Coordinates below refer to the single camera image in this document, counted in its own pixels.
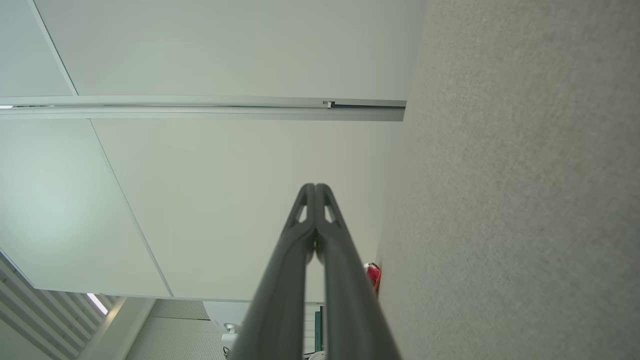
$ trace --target light fixture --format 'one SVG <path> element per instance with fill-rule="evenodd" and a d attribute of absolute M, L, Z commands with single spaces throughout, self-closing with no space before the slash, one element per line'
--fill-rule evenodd
<path fill-rule="evenodd" d="M 100 309 L 100 311 L 102 311 L 103 314 L 107 315 L 107 308 L 104 307 L 104 305 L 102 305 L 100 300 L 98 300 L 98 298 L 94 294 L 87 293 L 86 296 L 88 296 L 89 299 L 91 299 L 91 301 L 93 301 L 93 303 L 98 307 L 98 309 Z"/>

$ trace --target gray carpet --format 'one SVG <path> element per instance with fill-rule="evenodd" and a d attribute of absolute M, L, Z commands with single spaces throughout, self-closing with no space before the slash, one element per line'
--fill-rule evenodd
<path fill-rule="evenodd" d="M 640 358 L 639 1 L 429 1 L 404 126 L 405 359 Z"/>

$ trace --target white ceiling panel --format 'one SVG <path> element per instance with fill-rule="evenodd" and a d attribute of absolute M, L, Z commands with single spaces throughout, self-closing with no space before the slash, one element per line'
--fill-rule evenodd
<path fill-rule="evenodd" d="M 0 97 L 75 95 L 32 6 L 0 1 Z"/>
<path fill-rule="evenodd" d="M 0 249 L 36 288 L 169 295 L 87 119 L 0 121 Z"/>
<path fill-rule="evenodd" d="M 407 100 L 424 0 L 36 0 L 80 95 Z"/>
<path fill-rule="evenodd" d="M 380 240 L 401 122 L 94 119 L 176 297 L 251 300 L 298 190 L 331 186 L 363 261 Z M 307 301 L 324 301 L 307 267 Z"/>

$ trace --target slatted ceiling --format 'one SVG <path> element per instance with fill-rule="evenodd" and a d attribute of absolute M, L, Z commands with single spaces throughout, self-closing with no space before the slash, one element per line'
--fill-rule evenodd
<path fill-rule="evenodd" d="M 91 338 L 91 334 L 78 322 L 77 318 L 72 315 L 61 303 L 53 296 L 53 294 L 47 290 L 42 290 L 42 294 L 50 304 L 54 306 L 54 308 L 58 311 L 58 313 L 66 319 L 67 323 L 69 323 L 69 327 L 77 332 L 79 336 L 83 337 L 85 340 L 89 340 Z"/>
<path fill-rule="evenodd" d="M 8 306 L 4 305 L 2 302 L 0 302 L 0 313 L 8 318 L 3 320 L 8 320 L 7 323 L 13 325 L 12 327 L 15 330 L 23 335 L 24 333 L 26 333 L 28 336 L 32 337 L 35 340 L 35 345 L 40 348 L 40 350 L 42 350 L 42 347 L 44 347 L 45 350 L 43 350 L 43 352 L 45 354 L 53 359 L 70 360 L 69 357 L 65 356 L 54 345 L 49 343 L 49 340 L 42 337 L 39 332 L 30 327 L 24 320 L 20 318 L 20 316 L 16 315 L 11 309 L 9 309 Z"/>
<path fill-rule="evenodd" d="M 111 303 L 111 300 L 109 300 L 109 298 L 106 295 L 96 294 L 96 297 L 98 298 L 98 300 L 100 300 L 102 305 L 104 305 L 104 307 L 107 308 L 107 310 L 111 310 L 111 308 L 113 307 L 113 304 Z"/>
<path fill-rule="evenodd" d="M 0 292 L 9 299 L 15 308 L 19 309 L 22 314 L 26 315 L 26 318 L 23 316 L 23 320 L 32 328 L 42 330 L 48 334 L 50 341 L 54 340 L 62 345 L 64 350 L 67 352 L 67 355 L 70 354 L 73 357 L 78 356 L 79 352 L 74 348 L 74 346 L 65 340 L 58 331 L 54 330 L 47 322 L 45 322 L 42 317 L 36 314 L 35 311 L 22 301 L 18 295 L 14 294 L 7 285 L 0 283 Z"/>
<path fill-rule="evenodd" d="M 86 310 L 89 318 L 93 321 L 95 325 L 100 325 L 104 316 L 98 307 L 89 299 L 86 294 L 80 293 L 68 293 L 70 296 L 74 298 L 74 300 Z"/>
<path fill-rule="evenodd" d="M 49 309 L 42 300 L 40 300 L 40 298 L 38 298 L 36 296 L 36 292 L 38 290 L 35 290 L 33 288 L 30 288 L 29 286 L 25 285 L 19 278 L 18 276 L 13 273 L 4 263 L 0 263 L 0 272 L 2 272 L 5 277 L 7 278 L 7 282 L 10 284 L 15 285 L 16 288 L 19 289 L 19 291 L 15 291 L 15 290 L 11 290 L 9 288 L 9 286 L 5 285 L 4 283 L 0 284 L 0 290 L 6 294 L 7 296 L 9 296 L 10 298 L 13 298 L 15 301 L 21 301 L 21 302 L 25 302 L 26 304 L 28 302 L 30 302 L 31 307 L 33 307 L 33 309 L 35 310 L 34 314 L 37 313 L 37 317 L 41 318 L 44 320 L 44 322 L 56 329 L 56 332 L 60 335 L 60 336 L 67 336 L 69 337 L 78 347 L 83 347 L 84 346 L 84 342 L 82 340 L 80 340 L 80 338 L 78 338 L 78 336 L 69 328 L 67 327 L 58 316 L 56 316 L 53 311 L 51 311 L 51 309 Z"/>
<path fill-rule="evenodd" d="M 86 329 L 88 329 L 90 332 L 95 332 L 98 329 L 93 321 L 88 318 L 84 311 L 82 311 L 82 309 L 71 299 L 71 297 L 69 297 L 67 293 L 60 292 L 58 293 L 58 296 L 60 296 L 60 298 L 62 299 L 65 307 L 69 311 L 71 311 L 72 314 L 77 316 L 77 319 L 79 319 L 79 321 L 83 326 L 85 326 Z"/>
<path fill-rule="evenodd" d="M 118 299 L 99 298 L 107 309 Z M 0 254 L 0 318 L 52 359 L 74 360 L 105 316 L 86 294 L 34 289 Z"/>

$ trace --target aluminum ceiling track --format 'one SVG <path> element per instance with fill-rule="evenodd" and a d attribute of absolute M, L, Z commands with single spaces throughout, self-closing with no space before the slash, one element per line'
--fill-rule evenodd
<path fill-rule="evenodd" d="M 236 106 L 35 106 L 0 110 L 2 119 L 225 119 L 402 121 L 404 108 L 254 108 Z"/>
<path fill-rule="evenodd" d="M 0 105 L 13 106 L 243 106 L 266 108 L 327 108 L 367 106 L 404 108 L 406 101 L 322 99 L 308 97 L 186 96 L 186 95 L 80 95 L 0 97 Z"/>

